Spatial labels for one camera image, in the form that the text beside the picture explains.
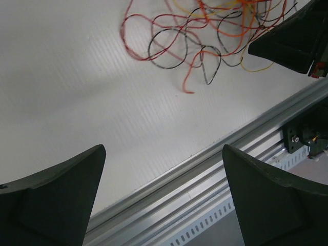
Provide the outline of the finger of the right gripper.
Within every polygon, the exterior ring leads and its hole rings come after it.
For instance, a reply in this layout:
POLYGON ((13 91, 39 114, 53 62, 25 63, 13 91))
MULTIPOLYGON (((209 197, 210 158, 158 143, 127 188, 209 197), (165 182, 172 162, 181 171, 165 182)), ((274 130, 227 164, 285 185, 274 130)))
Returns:
POLYGON ((327 1, 309 1, 253 41, 248 53, 301 74, 327 74, 327 1))

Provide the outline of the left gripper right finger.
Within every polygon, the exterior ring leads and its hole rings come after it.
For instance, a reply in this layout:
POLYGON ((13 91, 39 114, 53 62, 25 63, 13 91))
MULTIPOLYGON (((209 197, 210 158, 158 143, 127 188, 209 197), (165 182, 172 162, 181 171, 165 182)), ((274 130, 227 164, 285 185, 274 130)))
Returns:
POLYGON ((327 185, 231 145, 222 158, 245 245, 327 245, 327 185))

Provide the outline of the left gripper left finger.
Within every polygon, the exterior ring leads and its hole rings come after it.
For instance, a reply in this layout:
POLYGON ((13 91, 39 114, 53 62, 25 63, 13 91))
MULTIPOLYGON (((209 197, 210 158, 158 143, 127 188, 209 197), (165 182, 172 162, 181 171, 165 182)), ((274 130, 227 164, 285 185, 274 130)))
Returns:
POLYGON ((1 245, 82 245, 106 150, 77 156, 1 185, 1 245))

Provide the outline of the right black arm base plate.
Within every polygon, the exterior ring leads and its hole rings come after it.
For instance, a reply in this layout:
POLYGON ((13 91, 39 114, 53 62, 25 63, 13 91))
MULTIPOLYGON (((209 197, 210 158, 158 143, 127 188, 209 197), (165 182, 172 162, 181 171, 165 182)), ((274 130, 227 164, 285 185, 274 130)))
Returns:
POLYGON ((327 103, 321 102, 293 118, 283 128, 284 146, 292 154, 303 146, 310 148, 308 158, 327 151, 327 103))

